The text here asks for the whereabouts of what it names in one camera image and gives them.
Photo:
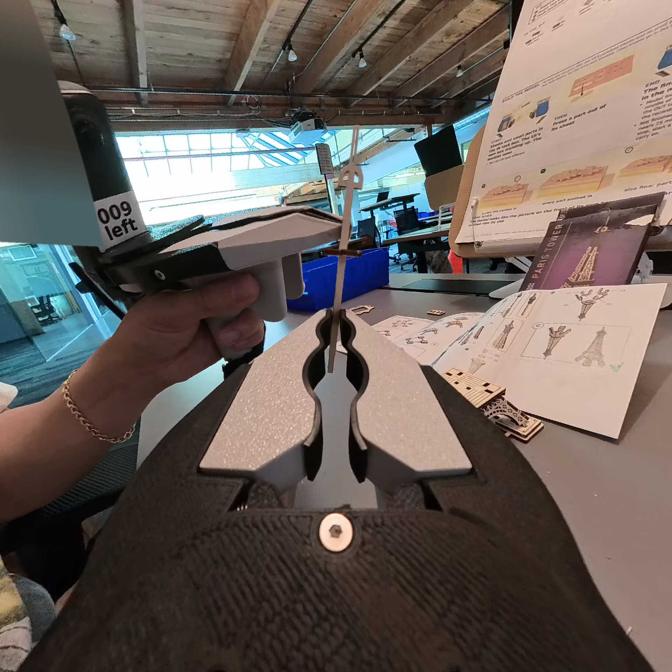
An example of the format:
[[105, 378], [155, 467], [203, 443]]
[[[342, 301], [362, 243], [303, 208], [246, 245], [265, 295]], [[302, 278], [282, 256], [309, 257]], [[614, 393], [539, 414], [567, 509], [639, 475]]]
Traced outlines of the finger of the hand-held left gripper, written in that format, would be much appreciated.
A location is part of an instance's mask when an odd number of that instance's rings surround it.
[[235, 229], [214, 231], [212, 243], [231, 270], [280, 262], [286, 298], [298, 298], [305, 289], [301, 253], [338, 237], [338, 216], [310, 207], [276, 208]]
[[217, 247], [229, 269], [247, 270], [257, 279], [257, 315], [279, 322], [287, 314], [287, 299], [301, 297], [305, 289], [301, 252], [340, 233], [341, 223], [256, 223], [221, 238]]

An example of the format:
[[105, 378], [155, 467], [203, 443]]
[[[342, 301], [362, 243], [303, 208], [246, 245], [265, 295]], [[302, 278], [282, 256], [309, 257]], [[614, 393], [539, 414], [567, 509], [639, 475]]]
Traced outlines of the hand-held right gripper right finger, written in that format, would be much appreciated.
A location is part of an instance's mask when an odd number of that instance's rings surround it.
[[351, 311], [341, 314], [350, 407], [349, 461], [358, 482], [385, 492], [431, 478], [466, 475], [472, 464], [426, 373]]

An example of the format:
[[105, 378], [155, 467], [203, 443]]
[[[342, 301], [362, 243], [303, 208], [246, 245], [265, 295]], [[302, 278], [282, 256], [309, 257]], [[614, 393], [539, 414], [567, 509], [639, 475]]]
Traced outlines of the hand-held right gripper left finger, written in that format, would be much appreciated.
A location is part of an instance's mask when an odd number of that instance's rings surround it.
[[241, 476], [285, 492], [322, 463], [321, 403], [331, 310], [321, 310], [257, 357], [240, 384], [199, 469]]

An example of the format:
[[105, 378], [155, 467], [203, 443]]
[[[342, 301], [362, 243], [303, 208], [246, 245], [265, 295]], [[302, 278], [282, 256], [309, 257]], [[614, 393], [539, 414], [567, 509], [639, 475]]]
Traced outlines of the wooden tower spire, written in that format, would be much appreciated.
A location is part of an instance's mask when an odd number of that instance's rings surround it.
[[337, 250], [338, 263], [337, 275], [335, 277], [335, 295], [332, 307], [332, 322], [329, 343], [329, 357], [327, 361], [327, 372], [333, 373], [335, 363], [335, 353], [339, 337], [341, 322], [341, 308], [343, 299], [343, 284], [345, 281], [345, 271], [348, 256], [348, 245], [351, 236], [351, 211], [353, 198], [357, 189], [362, 189], [364, 185], [363, 172], [358, 164], [357, 148], [359, 142], [359, 126], [354, 126], [351, 151], [348, 163], [339, 173], [338, 186], [345, 187], [345, 198], [343, 206], [343, 216], [341, 223], [341, 234], [339, 247]]

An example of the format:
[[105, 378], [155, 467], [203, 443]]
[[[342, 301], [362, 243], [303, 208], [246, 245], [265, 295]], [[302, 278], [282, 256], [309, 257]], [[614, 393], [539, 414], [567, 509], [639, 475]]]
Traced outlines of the grey desk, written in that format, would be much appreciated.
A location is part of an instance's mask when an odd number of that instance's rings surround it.
[[[494, 300], [405, 290], [430, 275], [393, 274], [385, 288], [347, 303], [374, 305], [364, 320], [485, 312]], [[185, 414], [222, 381], [213, 365], [162, 392], [140, 422], [138, 464]], [[358, 484], [346, 450], [354, 390], [344, 371], [317, 388], [324, 408], [323, 464], [299, 484], [301, 509], [377, 508], [371, 483]], [[618, 441], [544, 421], [520, 451], [556, 500], [593, 580], [610, 609], [656, 671], [671, 670], [671, 309], [659, 312]]]

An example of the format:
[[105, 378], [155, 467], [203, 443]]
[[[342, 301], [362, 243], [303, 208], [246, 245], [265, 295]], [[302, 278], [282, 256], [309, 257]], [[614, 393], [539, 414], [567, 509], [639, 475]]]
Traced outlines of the person's left hand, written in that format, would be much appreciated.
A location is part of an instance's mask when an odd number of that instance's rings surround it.
[[156, 395], [216, 363], [222, 350], [248, 350], [264, 338], [251, 307], [259, 284], [234, 273], [193, 290], [164, 291], [141, 300], [96, 355], [98, 380], [121, 429]]

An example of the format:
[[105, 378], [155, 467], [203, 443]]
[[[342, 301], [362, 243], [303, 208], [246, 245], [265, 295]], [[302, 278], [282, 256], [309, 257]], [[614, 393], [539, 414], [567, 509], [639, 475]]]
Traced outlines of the wooden tower base model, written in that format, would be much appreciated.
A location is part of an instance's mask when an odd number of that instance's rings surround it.
[[519, 410], [505, 398], [504, 387], [454, 367], [441, 375], [506, 436], [527, 442], [544, 428], [541, 420]]

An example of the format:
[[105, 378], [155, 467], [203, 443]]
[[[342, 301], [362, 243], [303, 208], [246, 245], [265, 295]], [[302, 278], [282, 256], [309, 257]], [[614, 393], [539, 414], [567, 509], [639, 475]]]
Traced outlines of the blue plastic bin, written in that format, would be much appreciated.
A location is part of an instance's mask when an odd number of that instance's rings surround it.
[[[333, 306], [337, 258], [324, 257], [302, 265], [305, 290], [301, 297], [287, 300], [291, 310], [316, 312]], [[389, 255], [386, 248], [364, 250], [361, 257], [346, 263], [342, 300], [356, 298], [389, 282]]]

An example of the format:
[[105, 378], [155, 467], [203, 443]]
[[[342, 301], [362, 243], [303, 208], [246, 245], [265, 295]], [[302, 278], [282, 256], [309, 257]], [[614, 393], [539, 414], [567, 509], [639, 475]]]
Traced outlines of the ceiling projector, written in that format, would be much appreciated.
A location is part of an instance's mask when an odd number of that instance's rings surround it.
[[294, 146], [308, 146], [321, 141], [327, 126], [324, 120], [314, 112], [298, 110], [291, 117], [292, 125], [288, 133], [290, 142]]

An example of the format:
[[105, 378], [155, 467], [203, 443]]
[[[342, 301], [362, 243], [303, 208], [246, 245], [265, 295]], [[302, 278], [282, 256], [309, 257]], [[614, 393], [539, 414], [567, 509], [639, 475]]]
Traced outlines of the black office chair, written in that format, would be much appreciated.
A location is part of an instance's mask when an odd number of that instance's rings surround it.
[[94, 298], [102, 305], [107, 307], [120, 320], [123, 319], [126, 312], [119, 307], [112, 298], [110, 298], [103, 289], [101, 289], [95, 281], [93, 281], [84, 269], [76, 262], [71, 262], [69, 268], [79, 280], [75, 284], [75, 288], [80, 294], [92, 294]]

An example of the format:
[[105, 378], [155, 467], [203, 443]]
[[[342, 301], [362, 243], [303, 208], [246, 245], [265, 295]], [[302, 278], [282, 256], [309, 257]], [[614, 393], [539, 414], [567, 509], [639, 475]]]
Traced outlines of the instruction booklet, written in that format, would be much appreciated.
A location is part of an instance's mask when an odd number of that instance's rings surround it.
[[485, 313], [394, 316], [374, 328], [439, 374], [497, 384], [535, 417], [616, 439], [665, 284], [528, 290]]

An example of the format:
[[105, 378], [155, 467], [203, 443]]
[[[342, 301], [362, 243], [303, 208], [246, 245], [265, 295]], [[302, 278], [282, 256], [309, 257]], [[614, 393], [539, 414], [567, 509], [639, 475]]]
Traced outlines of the white board stand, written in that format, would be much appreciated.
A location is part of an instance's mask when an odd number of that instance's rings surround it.
[[556, 223], [549, 227], [528, 273], [491, 297], [503, 298], [524, 290], [628, 284], [634, 279], [648, 238], [648, 226], [618, 228]]

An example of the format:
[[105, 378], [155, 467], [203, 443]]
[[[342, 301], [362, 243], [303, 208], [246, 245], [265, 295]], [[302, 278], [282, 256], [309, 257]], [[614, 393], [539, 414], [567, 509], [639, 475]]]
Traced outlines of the purple model kit box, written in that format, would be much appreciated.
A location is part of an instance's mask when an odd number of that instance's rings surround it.
[[561, 210], [519, 290], [629, 284], [664, 197], [661, 191]]

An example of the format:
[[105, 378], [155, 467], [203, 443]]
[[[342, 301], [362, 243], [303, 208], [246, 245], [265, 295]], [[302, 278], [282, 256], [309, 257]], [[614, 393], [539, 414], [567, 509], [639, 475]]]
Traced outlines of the printed instruction sheet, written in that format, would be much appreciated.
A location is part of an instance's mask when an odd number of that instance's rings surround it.
[[671, 138], [670, 1], [525, 1], [476, 179]]

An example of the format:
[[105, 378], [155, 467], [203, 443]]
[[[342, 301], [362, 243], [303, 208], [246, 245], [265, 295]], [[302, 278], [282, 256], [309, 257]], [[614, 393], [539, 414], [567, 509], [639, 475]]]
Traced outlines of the person's printed t-shirt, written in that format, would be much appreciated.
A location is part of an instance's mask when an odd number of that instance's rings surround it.
[[1, 561], [1, 670], [17, 671], [55, 619], [46, 589]]

